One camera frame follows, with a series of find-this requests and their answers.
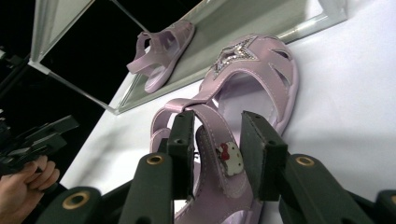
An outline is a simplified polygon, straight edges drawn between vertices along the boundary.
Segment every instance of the human hand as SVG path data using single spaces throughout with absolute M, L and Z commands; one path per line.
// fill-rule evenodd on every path
M 36 173 L 37 167 L 42 172 Z M 27 162 L 24 168 L 13 175 L 3 175 L 0 179 L 0 223 L 22 223 L 35 209 L 43 197 L 43 189 L 49 188 L 59 178 L 55 162 L 47 156 Z

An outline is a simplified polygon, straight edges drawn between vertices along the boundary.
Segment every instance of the pink sandal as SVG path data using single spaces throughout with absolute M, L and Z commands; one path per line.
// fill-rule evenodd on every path
M 194 173 L 194 198 L 177 212 L 176 223 L 258 223 L 262 203 L 253 198 L 238 148 L 241 113 L 264 116 L 282 134 L 297 89 L 296 65 L 286 45 L 276 37 L 246 35 L 222 50 L 196 96 L 171 100 L 158 111 L 152 152 L 169 137 L 173 113 L 193 110 L 203 124 L 196 133 L 201 164 L 195 163 L 200 172 Z
M 134 60 L 127 64 L 132 74 L 148 77 L 145 91 L 155 92 L 171 76 L 176 63 L 194 35 L 194 25 L 180 20 L 159 33 L 142 32 L 136 42 Z M 145 43 L 149 40 L 149 52 L 145 52 Z

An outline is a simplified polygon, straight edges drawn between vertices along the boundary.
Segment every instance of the brass screw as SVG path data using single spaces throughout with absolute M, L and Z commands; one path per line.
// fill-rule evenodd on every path
M 163 163 L 163 157 L 159 155 L 150 156 L 147 158 L 146 162 L 150 165 L 158 165 Z
M 315 164 L 315 162 L 308 157 L 297 157 L 296 161 L 303 166 L 313 166 Z
M 64 199 L 62 207 L 67 210 L 72 210 L 81 207 L 90 199 L 90 193 L 86 190 L 74 193 Z

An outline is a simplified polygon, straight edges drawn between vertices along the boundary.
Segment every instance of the white surface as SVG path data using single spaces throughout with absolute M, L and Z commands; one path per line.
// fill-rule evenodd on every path
M 347 3 L 348 21 L 289 44 L 301 81 L 284 140 L 292 154 L 321 160 L 345 189 L 373 201 L 396 189 L 396 2 Z M 105 112 L 61 183 L 107 193 L 132 179 L 149 153 L 156 111 L 192 97 L 199 83 L 118 116 Z M 276 208 L 267 208 L 264 222 L 280 223 Z

